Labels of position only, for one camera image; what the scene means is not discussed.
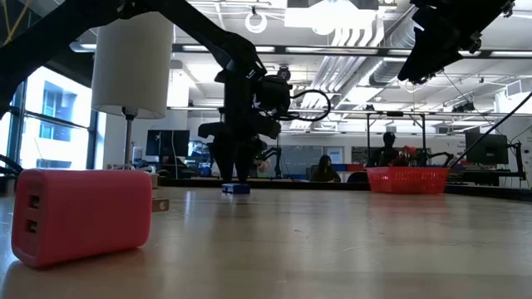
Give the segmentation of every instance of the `usb port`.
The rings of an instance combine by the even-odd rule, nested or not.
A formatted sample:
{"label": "usb port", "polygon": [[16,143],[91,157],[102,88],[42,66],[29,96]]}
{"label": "usb port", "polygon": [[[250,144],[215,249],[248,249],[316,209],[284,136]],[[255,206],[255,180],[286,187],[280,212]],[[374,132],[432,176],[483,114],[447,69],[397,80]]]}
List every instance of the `usb port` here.
{"label": "usb port", "polygon": [[33,220],[26,221],[26,230],[30,233],[37,233],[37,222]]}
{"label": "usb port", "polygon": [[36,195],[30,195],[30,208],[39,208],[39,197]]}

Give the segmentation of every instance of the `computer monitor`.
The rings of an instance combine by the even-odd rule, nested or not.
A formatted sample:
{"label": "computer monitor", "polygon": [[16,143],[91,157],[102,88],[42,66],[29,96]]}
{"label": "computer monitor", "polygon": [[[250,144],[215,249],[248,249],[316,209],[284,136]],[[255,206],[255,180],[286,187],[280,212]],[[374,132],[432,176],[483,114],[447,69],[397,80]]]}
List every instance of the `computer monitor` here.
{"label": "computer monitor", "polygon": [[171,157],[175,151],[175,156],[186,157],[189,155],[189,137],[189,130],[148,130],[146,155]]}
{"label": "computer monitor", "polygon": [[[465,147],[470,148],[483,134],[465,133]],[[508,144],[505,135],[487,135],[469,153],[467,162],[478,164],[508,164]]]}

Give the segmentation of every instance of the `wooden table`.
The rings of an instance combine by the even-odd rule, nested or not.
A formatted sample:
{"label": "wooden table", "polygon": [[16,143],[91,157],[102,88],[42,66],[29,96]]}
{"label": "wooden table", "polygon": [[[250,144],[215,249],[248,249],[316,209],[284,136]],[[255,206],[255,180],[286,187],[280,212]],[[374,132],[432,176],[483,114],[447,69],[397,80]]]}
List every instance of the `wooden table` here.
{"label": "wooden table", "polygon": [[46,271],[12,255],[0,200],[1,298],[527,298],[532,206],[456,195],[156,190],[141,249]]}

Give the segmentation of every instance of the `lamp stand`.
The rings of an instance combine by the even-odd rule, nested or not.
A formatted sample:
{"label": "lamp stand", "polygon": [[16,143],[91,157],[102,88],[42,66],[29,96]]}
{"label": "lamp stand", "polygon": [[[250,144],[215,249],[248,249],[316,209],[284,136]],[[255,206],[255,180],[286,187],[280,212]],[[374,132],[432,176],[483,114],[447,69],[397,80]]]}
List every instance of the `lamp stand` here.
{"label": "lamp stand", "polygon": [[138,114],[137,109],[122,107],[122,113],[126,118],[126,144],[124,145],[124,169],[131,164],[131,126],[133,119]]}

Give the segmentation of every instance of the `red basket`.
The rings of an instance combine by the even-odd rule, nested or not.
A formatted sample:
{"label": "red basket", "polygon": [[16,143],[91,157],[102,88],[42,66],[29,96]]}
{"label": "red basket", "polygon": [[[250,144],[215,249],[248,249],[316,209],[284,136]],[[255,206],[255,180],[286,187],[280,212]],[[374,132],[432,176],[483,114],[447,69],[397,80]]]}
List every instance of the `red basket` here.
{"label": "red basket", "polygon": [[448,168],[376,167],[367,169],[372,192],[440,194],[446,188]]}

